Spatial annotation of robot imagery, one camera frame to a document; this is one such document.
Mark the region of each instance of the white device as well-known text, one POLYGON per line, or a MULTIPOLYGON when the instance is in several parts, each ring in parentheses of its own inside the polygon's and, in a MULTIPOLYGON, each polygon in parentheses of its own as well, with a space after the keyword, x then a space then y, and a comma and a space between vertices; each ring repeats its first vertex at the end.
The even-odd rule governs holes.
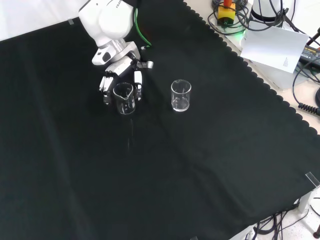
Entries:
MULTIPOLYGON (((266 22, 273 22, 273 20, 268 21, 268 18, 275 18, 276 17, 276 14, 270 4, 270 1, 272 2, 275 11, 277 13, 280 12, 280 10, 281 10, 281 1, 280 0, 260 0, 260 1, 255 0, 252 5, 253 14, 251 11, 251 15, 254 20, 261 21, 261 19, 257 19, 255 17, 255 14, 261 16, 261 13, 262 13, 262 16, 264 18, 266 18, 265 19, 266 22)), ((288 18, 291 19, 292 15, 294 13, 294 4, 296 4, 295 10, 297 10, 298 2, 299 2, 299 0, 295 0, 295 1, 294 0, 282 0, 282 4, 283 4, 282 9, 288 8, 288 13, 286 14, 288 16, 288 18)))
POLYGON ((134 7, 123 0, 89 0, 79 10, 79 18, 94 39, 98 50, 92 59, 97 66, 112 63, 102 78, 99 90, 104 95, 104 103, 110 104, 110 87, 116 76, 120 76, 130 67, 135 69, 134 83, 138 92, 137 99, 141 99, 142 74, 139 68, 152 68, 153 63, 140 62, 141 56, 136 44, 126 42, 133 26, 134 7))

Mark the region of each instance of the black tablecloth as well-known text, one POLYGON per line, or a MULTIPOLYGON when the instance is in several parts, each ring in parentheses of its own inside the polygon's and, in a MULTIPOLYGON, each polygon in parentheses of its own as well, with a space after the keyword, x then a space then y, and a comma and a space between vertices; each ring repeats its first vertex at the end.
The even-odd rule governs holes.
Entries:
POLYGON ((227 240, 320 178, 317 132, 181 0, 138 20, 154 68, 131 118, 103 105, 78 19, 0 43, 0 239, 227 240))

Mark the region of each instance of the electronic device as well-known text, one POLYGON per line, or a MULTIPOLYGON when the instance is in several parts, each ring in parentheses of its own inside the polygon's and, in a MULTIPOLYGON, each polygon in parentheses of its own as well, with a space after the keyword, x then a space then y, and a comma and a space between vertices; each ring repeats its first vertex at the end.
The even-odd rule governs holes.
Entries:
MULTIPOLYGON (((320 50, 306 45, 303 49, 299 62, 307 64, 320 57, 320 50)), ((320 70, 320 59, 310 64, 310 67, 320 70)))
POLYGON ((219 25, 233 24, 236 17, 236 4, 232 0, 224 0, 223 6, 218 7, 218 21, 219 25))

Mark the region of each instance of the white paper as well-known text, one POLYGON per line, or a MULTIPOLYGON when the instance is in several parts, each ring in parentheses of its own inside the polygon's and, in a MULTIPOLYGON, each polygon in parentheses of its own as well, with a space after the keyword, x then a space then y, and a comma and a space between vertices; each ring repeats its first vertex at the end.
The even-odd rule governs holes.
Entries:
MULTIPOLYGON (((266 25, 251 21, 252 29, 266 25)), ((245 31, 241 57, 293 73, 306 46, 308 36, 302 33, 271 27, 264 31, 245 31)))

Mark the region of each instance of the cable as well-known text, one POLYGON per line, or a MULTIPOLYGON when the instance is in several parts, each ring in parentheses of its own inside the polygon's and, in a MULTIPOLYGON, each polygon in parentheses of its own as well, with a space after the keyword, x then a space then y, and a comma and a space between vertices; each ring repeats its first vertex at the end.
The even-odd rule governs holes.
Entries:
MULTIPOLYGON (((260 227, 260 222, 258 222, 256 228, 259 229, 259 227, 260 227)), ((258 231, 255 231, 255 234, 254 234, 252 240, 256 240, 257 236, 258 236, 258 231)))
POLYGON ((319 78, 317 77, 317 75, 315 74, 315 72, 312 70, 312 68, 310 69, 310 73, 312 74, 312 76, 315 77, 316 81, 317 81, 318 83, 320 83, 319 78))
POLYGON ((152 44, 145 38, 145 36, 141 33, 139 26, 138 26, 138 9, 136 8, 134 11, 134 23, 135 23, 135 28, 136 31, 138 32, 140 38, 146 43, 148 44, 150 47, 152 46, 152 44))
POLYGON ((300 72, 301 76, 304 76, 305 78, 311 78, 309 75, 306 74, 306 72, 303 70, 302 72, 300 72))
POLYGON ((303 109, 309 113, 312 113, 312 114, 316 114, 318 116, 320 116, 320 108, 316 108, 316 107, 313 107, 313 106, 309 106, 309 105, 306 105, 306 104, 303 104, 303 103, 300 103, 295 95, 295 84, 296 84, 296 80, 297 80, 297 77, 298 75, 302 72, 303 69, 305 69, 306 67, 308 67, 310 64, 312 64, 313 62, 317 61, 317 60, 320 60, 320 57, 317 57, 315 58, 314 60, 308 62, 306 65, 304 65, 299 71, 298 73, 296 74, 294 80, 293 80, 293 84, 292 84, 292 94, 293 94, 293 97, 294 97, 294 100, 299 104, 299 108, 300 109, 303 109))
POLYGON ((318 108, 320 108, 320 88, 315 94, 315 103, 318 106, 318 108))
POLYGON ((248 14, 249 14, 249 9, 246 7, 246 3, 247 1, 246 0, 240 0, 238 2, 236 2, 236 8, 232 8, 232 7, 228 7, 228 6, 224 6, 223 3, 219 3, 219 2, 216 2, 215 0, 212 1, 212 7, 213 7, 213 13, 211 13, 207 20, 208 20, 208 23, 210 25, 211 28, 213 28, 217 33, 219 34, 222 34, 222 35, 225 35, 225 36, 230 36, 230 35, 235 35, 235 34, 240 34, 240 33, 243 33, 246 29, 250 30, 250 31, 254 31, 254 32, 262 32, 262 31, 265 31, 271 27, 274 27, 278 24, 282 24, 283 21, 284 21, 284 11, 281 9, 280 12, 276 12, 275 10, 275 7, 273 6, 273 3, 272 3, 272 0, 270 0, 270 4, 271 4, 271 7, 273 9, 273 11, 275 12, 275 20, 274 22, 272 23, 266 23, 265 19, 263 18, 262 16, 262 11, 261 11, 261 3, 260 3, 260 0, 259 0, 259 10, 260 10, 260 14, 262 16, 262 20, 263 20, 263 23, 265 25, 267 25, 266 28, 263 28, 263 29, 252 29, 249 27, 249 23, 250 21, 252 22, 258 22, 260 23, 260 21, 257 21, 257 20, 250 20, 249 17, 248 17, 248 14), (238 22, 237 23, 233 23, 233 24, 224 24, 223 22, 220 22, 220 20, 218 19, 217 15, 216 15, 216 12, 218 10, 219 7, 223 7, 225 9, 230 9, 232 11, 235 11, 235 14, 236 16, 238 17, 238 22), (218 23, 222 23, 223 24, 223 28, 239 28, 241 26, 235 26, 237 25, 238 23, 240 23, 243 27, 242 30, 239 30, 239 31, 235 31, 235 32, 221 32, 219 29, 217 29, 211 22, 210 22, 210 17, 214 15, 215 19, 217 20, 218 23))
POLYGON ((295 221, 295 222, 292 223, 291 225, 286 226, 285 228, 282 229, 282 231, 285 230, 285 229, 287 229, 287 228, 292 227, 292 226, 295 225, 297 222, 300 222, 302 219, 304 219, 306 216, 308 216, 308 214, 309 214, 309 209, 308 209, 308 211, 307 211, 307 213, 306 213, 306 215, 305 215, 304 217, 302 217, 302 218, 300 218, 299 220, 295 221))
POLYGON ((292 14, 292 17, 291 17, 291 21, 294 19, 295 12, 296 12, 296 0, 294 0, 294 4, 293 4, 293 14, 292 14))
POLYGON ((316 210, 310 205, 310 208, 312 209, 312 211, 314 211, 315 214, 317 214, 320 217, 320 214, 316 212, 316 210))
POLYGON ((279 233, 281 233, 281 238, 283 240, 283 232, 282 232, 283 231, 283 220, 286 217, 286 215, 288 214, 288 212, 296 209, 297 207, 299 207, 299 204, 300 204, 300 199, 298 200, 297 203, 293 204, 291 207, 286 208, 286 209, 284 209, 282 211, 279 211, 279 212, 273 214, 272 216, 266 218, 265 220, 262 220, 260 222, 260 224, 263 224, 263 223, 265 223, 265 224, 262 227, 260 227, 258 230, 257 230, 256 227, 254 227, 253 228, 254 231, 258 232, 259 235, 268 235, 268 234, 274 232, 272 240, 278 240, 279 233), (277 216, 280 216, 280 220, 279 220, 278 223, 277 223, 277 216), (268 230, 263 230, 263 228, 268 223, 270 223, 271 220, 273 220, 272 228, 270 228, 268 230))
POLYGON ((295 32, 300 32, 302 34, 305 34, 309 37, 309 39, 311 39, 313 42, 315 42, 316 44, 318 44, 320 46, 320 43, 317 42, 315 39, 313 39, 311 36, 309 36, 308 34, 306 34, 304 31, 301 31, 299 28, 297 28, 293 22, 287 17, 284 16, 284 20, 290 25, 290 27, 295 31, 295 32))
POLYGON ((297 68, 298 69, 301 69, 301 71, 304 73, 304 75, 300 72, 300 74, 302 75, 302 76, 304 76, 305 78, 308 78, 308 79, 311 79, 312 81, 314 81, 315 83, 320 83, 320 81, 318 81, 319 79, 317 78, 317 77, 315 77, 316 79, 314 79, 314 78, 312 78, 308 73, 306 73, 305 71, 304 71, 304 69, 303 68, 301 68, 299 65, 297 65, 297 68))

